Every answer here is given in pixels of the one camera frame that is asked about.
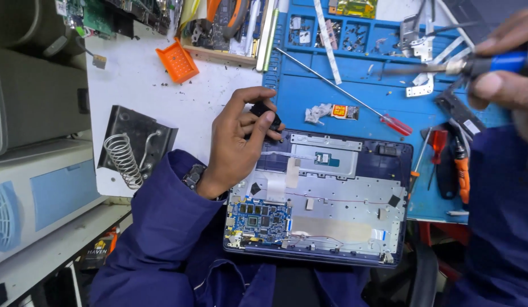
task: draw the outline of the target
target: white shelf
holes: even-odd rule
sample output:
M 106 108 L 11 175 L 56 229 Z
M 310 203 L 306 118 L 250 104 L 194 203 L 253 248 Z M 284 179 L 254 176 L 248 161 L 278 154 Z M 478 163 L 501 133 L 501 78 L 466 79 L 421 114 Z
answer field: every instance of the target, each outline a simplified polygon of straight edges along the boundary
M 98 205 L 0 263 L 6 307 L 131 211 L 126 205 Z

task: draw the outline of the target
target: laptop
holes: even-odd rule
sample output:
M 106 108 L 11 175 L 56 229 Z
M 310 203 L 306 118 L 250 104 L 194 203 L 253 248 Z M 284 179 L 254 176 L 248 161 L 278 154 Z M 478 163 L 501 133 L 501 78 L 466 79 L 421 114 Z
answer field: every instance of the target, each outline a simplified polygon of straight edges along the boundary
M 397 266 L 413 147 L 285 129 L 227 202 L 228 252 Z

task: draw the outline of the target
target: navy blue sleeve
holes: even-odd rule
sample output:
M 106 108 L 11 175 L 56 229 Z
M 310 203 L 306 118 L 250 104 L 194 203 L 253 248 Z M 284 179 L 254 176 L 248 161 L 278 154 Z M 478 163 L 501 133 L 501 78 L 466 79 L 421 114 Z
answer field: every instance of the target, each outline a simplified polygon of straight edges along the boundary
M 454 307 L 528 306 L 528 144 L 513 126 L 474 138 L 470 161 L 471 237 Z
M 204 199 L 180 179 L 202 164 L 185 151 L 166 154 L 131 201 L 133 224 L 91 285 L 93 306 L 193 306 L 179 272 L 223 202 Z

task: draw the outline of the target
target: green pen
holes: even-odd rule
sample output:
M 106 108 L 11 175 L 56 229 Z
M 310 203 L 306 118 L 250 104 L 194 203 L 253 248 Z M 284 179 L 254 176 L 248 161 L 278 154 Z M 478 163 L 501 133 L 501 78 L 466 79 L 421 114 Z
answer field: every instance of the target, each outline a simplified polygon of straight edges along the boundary
M 263 71 L 267 72 L 269 68 L 269 59 L 272 57 L 273 39 L 275 36 L 275 26 L 277 26 L 277 19 L 279 18 L 279 0 L 275 0 L 275 5 L 272 13 L 272 28 L 269 31 L 268 44 L 266 45 L 266 52 L 264 54 Z

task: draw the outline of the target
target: blue silicone mat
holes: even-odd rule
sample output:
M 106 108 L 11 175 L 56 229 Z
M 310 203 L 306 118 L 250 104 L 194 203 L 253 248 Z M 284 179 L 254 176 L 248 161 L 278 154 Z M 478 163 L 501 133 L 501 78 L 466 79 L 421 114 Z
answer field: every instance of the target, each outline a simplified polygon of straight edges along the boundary
M 326 12 L 328 8 L 323 6 L 323 10 Z M 289 25 L 292 17 L 301 17 L 302 26 L 307 29 L 303 31 L 308 31 L 308 35 L 311 36 L 310 43 L 300 44 L 299 37 L 291 34 L 293 31 Z M 413 161 L 416 163 L 423 143 L 419 131 L 444 123 L 449 118 L 434 104 L 433 99 L 450 86 L 455 77 L 437 74 L 432 94 L 407 98 L 405 88 L 413 86 L 411 81 L 417 76 L 416 74 L 382 77 L 378 73 L 384 67 L 393 69 L 421 63 L 419 58 L 407 59 L 384 55 L 391 51 L 399 52 L 393 47 L 399 40 L 398 22 L 336 16 L 328 13 L 325 13 L 324 17 L 342 24 L 338 50 L 334 51 L 342 79 L 340 87 L 381 114 L 389 114 L 408 124 L 413 128 L 413 133 L 410 136 L 401 136 L 381 123 L 372 111 L 362 106 L 358 121 L 340 120 L 327 116 L 321 119 L 324 125 L 304 122 L 305 109 L 315 105 L 333 103 L 358 106 L 358 103 L 305 68 L 274 51 L 270 60 L 270 69 L 264 74 L 262 84 L 278 92 L 272 100 L 278 106 L 278 114 L 283 123 L 290 129 L 409 143 L 414 148 Z M 280 47 L 329 80 L 334 80 L 325 49 L 316 46 L 317 30 L 318 24 L 313 1 L 293 0 L 289 5 L 288 13 L 279 15 L 274 46 Z M 355 31 L 359 34 L 357 37 L 354 37 Z M 424 25 L 421 25 L 420 31 L 424 32 Z M 347 41 L 352 42 L 360 36 L 363 36 L 361 39 L 363 44 L 353 48 L 352 51 L 343 46 L 346 38 L 349 38 Z M 433 41 L 433 55 L 437 56 L 458 36 L 459 33 L 456 30 L 440 33 Z M 386 40 L 378 46 L 377 50 L 375 42 L 380 38 L 386 38 Z M 451 55 L 465 47 L 464 43 L 461 44 Z M 460 88 L 455 92 L 466 103 L 465 89 Z M 487 127 L 504 125 L 510 121 L 507 112 L 494 105 L 485 111 L 473 111 Z M 436 179 L 427 191 L 433 166 L 430 161 L 432 154 L 432 148 L 427 146 L 419 167 L 421 176 L 414 187 L 408 205 L 408 218 L 466 223 L 467 216 L 447 214 L 451 210 L 461 210 L 462 203 L 459 197 L 453 200 L 442 199 L 436 186 Z

